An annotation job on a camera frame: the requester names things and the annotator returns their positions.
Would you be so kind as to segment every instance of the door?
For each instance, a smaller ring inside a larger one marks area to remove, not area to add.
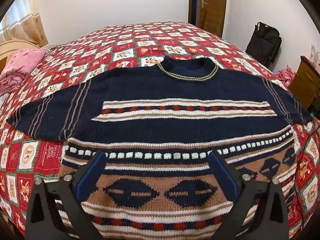
[[[196,26],[222,37],[227,0],[198,0]]]

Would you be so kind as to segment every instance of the drawer handle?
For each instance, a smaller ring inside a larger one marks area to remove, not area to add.
[[[307,77],[313,82],[313,79],[306,73]]]

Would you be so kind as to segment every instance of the headboard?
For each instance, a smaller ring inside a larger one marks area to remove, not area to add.
[[[0,73],[5,67],[11,55],[17,49],[39,49],[39,47],[30,41],[13,40],[6,41],[0,44]]]

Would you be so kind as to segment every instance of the sweater collar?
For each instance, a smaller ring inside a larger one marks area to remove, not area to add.
[[[219,69],[209,58],[180,60],[165,56],[164,60],[157,65],[160,70],[168,76],[191,82],[207,81],[211,79]],[[181,73],[181,71],[189,72],[192,75]]]

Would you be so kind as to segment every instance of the sweater sleeve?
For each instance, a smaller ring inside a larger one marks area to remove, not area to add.
[[[83,115],[88,116],[87,110],[94,109],[86,100],[90,86],[91,80],[30,102],[13,113],[7,122],[35,139],[66,140]]]
[[[273,101],[273,109],[276,109],[277,114],[284,117],[289,124],[312,121],[311,115],[292,93],[270,80],[262,79],[262,82],[269,92],[270,101]]]

